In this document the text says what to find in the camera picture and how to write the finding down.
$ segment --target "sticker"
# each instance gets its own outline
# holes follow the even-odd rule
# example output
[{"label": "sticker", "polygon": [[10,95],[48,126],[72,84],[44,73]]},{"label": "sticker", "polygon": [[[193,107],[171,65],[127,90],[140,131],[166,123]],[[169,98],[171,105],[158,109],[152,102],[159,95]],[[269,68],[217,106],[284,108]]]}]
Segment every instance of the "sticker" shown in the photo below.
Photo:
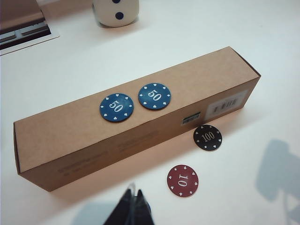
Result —
[{"label": "sticker", "polygon": [[217,102],[210,104],[207,108],[204,121],[219,116],[232,109],[236,109],[240,107],[247,94],[248,94],[248,90],[244,90],[235,95],[232,95],[227,98],[223,98]]}]

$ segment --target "die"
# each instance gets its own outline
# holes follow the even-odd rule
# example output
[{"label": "die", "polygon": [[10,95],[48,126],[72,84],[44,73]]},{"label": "die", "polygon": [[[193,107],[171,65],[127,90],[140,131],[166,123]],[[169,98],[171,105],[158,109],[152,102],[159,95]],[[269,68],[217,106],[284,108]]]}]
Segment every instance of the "die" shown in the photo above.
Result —
[{"label": "die", "polygon": [[133,22],[139,14],[139,0],[93,0],[97,20],[109,27]]}]

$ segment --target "brown cardboard box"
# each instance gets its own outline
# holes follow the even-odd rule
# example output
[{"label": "brown cardboard box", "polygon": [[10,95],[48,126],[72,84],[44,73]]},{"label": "brown cardboard box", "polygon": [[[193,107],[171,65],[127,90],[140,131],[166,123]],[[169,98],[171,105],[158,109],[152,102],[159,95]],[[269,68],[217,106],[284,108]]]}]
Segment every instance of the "brown cardboard box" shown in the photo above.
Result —
[{"label": "brown cardboard box", "polygon": [[[18,174],[52,191],[242,108],[259,78],[227,47],[16,121]],[[140,105],[139,89],[148,83],[170,89],[166,108],[152,111]],[[101,101],[113,93],[125,93],[134,102],[132,115],[120,123],[99,113]]]}]

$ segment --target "red poker chip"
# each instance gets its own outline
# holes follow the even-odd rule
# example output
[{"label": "red poker chip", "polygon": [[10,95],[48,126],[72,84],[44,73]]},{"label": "red poker chip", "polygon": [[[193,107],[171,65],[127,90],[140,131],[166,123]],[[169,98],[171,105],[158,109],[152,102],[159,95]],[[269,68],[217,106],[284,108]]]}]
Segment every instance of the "red poker chip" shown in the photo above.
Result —
[{"label": "red poker chip", "polygon": [[168,173],[167,183],[169,189],[179,197],[188,197],[198,188],[198,176],[187,165],[174,166]]}]

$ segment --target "poker chip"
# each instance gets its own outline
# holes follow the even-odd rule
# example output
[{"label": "poker chip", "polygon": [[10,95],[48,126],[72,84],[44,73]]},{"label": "poker chip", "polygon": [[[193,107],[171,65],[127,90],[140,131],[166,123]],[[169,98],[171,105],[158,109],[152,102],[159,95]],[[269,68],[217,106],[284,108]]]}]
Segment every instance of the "poker chip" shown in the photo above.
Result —
[{"label": "poker chip", "polygon": [[170,103],[171,92],[161,83],[148,83],[140,89],[138,98],[145,108],[158,110]]},{"label": "poker chip", "polygon": [[195,193],[199,180],[196,172],[187,165],[174,166],[168,173],[169,189],[179,197],[188,197]]},{"label": "poker chip", "polygon": [[222,143],[221,132],[211,125],[201,125],[194,131],[195,143],[206,151],[213,151]]},{"label": "poker chip", "polygon": [[126,120],[133,112],[132,99],[121,93],[111,94],[103,99],[100,104],[102,117],[111,122]]}]

